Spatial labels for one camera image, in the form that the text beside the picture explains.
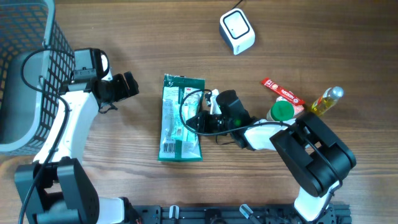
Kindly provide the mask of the green sponge package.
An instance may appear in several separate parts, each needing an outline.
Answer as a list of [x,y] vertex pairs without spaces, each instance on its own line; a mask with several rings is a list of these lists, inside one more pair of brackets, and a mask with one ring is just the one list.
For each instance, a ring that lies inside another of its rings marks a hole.
[[197,115],[204,87],[204,79],[169,74],[164,76],[159,161],[203,160],[198,136],[182,123]]

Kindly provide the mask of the red coffee stick sachet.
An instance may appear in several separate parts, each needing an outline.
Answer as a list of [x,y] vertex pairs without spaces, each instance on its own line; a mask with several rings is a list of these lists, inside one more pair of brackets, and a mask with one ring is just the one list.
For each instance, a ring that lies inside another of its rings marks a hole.
[[305,101],[297,96],[295,96],[290,91],[287,91],[285,88],[281,87],[280,85],[276,84],[275,81],[271,80],[270,78],[265,78],[261,81],[262,85],[266,88],[272,90],[274,93],[277,93],[279,96],[285,98],[288,102],[292,103],[293,105],[304,105]]

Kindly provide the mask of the yellow dish soap bottle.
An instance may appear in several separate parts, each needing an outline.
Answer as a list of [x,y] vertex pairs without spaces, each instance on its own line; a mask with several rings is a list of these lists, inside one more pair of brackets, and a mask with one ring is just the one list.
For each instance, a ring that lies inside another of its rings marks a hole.
[[310,111],[317,116],[321,116],[333,107],[343,95],[344,90],[340,86],[328,88],[318,100],[313,102]]

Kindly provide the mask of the green lidded cup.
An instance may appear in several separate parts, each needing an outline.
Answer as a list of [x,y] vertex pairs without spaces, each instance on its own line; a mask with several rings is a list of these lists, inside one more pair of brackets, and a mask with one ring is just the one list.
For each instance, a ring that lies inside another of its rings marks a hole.
[[294,107],[288,101],[277,101],[268,111],[266,120],[287,121],[294,117]]

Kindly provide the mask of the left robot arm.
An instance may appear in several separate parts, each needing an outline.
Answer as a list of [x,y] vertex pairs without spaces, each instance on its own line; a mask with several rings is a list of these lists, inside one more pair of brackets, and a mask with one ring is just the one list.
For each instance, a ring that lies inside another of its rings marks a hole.
[[131,72],[112,75],[100,49],[61,52],[75,61],[58,90],[35,90],[59,102],[47,140],[31,164],[19,166],[14,180],[22,201],[18,222],[141,223],[126,197],[99,197],[82,168],[90,126],[102,107],[139,93]]

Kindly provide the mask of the red tissue pack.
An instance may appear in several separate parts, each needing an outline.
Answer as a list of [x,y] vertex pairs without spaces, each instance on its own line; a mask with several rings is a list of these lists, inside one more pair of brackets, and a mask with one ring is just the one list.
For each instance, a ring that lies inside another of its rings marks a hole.
[[287,99],[285,99],[282,96],[277,97],[276,102],[278,102],[278,101],[286,101],[286,102],[290,103],[293,106],[293,109],[294,109],[294,116],[297,116],[298,114],[300,114],[301,112],[304,111],[304,106],[303,105],[295,105],[295,104],[289,102]]

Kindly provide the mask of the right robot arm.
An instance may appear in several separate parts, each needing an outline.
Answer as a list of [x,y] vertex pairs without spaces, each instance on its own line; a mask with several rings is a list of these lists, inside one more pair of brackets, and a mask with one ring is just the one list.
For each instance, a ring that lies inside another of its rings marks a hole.
[[230,134],[241,148],[275,150],[300,185],[293,208],[307,223],[319,222],[335,192],[343,185],[356,158],[348,146],[314,113],[269,121],[249,115],[234,90],[216,96],[210,104],[219,111],[201,111],[178,117],[199,136]]

